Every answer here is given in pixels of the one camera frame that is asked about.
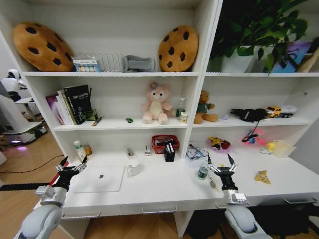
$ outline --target white cup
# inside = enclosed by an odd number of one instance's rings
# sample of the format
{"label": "white cup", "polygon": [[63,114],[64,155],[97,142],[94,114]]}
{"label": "white cup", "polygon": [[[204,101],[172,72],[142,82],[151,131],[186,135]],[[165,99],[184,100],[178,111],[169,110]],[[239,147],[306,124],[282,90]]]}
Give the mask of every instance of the white cup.
{"label": "white cup", "polygon": [[140,172],[139,162],[135,159],[130,159],[128,164],[128,174],[131,177],[138,175]]}

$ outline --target yellow toy truck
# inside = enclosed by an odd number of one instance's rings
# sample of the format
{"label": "yellow toy truck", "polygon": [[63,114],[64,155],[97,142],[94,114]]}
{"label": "yellow toy truck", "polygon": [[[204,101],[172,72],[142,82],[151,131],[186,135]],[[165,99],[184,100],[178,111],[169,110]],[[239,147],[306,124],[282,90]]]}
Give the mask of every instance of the yellow toy truck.
{"label": "yellow toy truck", "polygon": [[290,118],[297,111],[295,106],[285,105],[285,106],[268,106],[267,113],[269,117],[277,118]]}

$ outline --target pink teddy bear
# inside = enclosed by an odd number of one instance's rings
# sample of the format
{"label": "pink teddy bear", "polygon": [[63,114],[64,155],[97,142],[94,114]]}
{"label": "pink teddy bear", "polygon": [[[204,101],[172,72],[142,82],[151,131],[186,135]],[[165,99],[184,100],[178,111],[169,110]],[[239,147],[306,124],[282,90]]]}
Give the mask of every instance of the pink teddy bear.
{"label": "pink teddy bear", "polygon": [[149,101],[143,105],[147,111],[143,115],[142,122],[151,123],[152,120],[158,120],[159,124],[168,124],[166,113],[173,108],[172,104],[167,102],[170,96],[170,85],[159,86],[157,82],[151,82],[146,96]]}

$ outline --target cookie pillow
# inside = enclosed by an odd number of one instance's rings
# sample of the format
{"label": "cookie pillow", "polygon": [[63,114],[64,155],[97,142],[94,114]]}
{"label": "cookie pillow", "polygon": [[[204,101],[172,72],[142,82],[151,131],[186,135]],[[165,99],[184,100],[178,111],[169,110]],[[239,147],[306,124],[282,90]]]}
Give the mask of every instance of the cookie pillow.
{"label": "cookie pillow", "polygon": [[23,22],[13,29],[13,41],[19,54],[40,71],[71,71],[72,51],[50,28]]}
{"label": "cookie pillow", "polygon": [[189,69],[198,51],[198,34],[191,26],[179,26],[159,45],[159,65],[162,71],[180,72]]}

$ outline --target red plastic basket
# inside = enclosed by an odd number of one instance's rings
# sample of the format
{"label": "red plastic basket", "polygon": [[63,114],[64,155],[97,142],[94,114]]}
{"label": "red plastic basket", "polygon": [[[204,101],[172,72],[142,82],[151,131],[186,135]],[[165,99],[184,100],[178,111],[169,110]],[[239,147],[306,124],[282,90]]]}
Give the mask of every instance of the red plastic basket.
{"label": "red plastic basket", "polygon": [[164,154],[165,146],[156,146],[155,141],[159,142],[166,142],[169,140],[173,140],[176,142],[175,145],[173,145],[174,150],[177,151],[179,149],[179,141],[178,138],[175,135],[156,135],[152,137],[152,148],[155,152],[155,154]]}

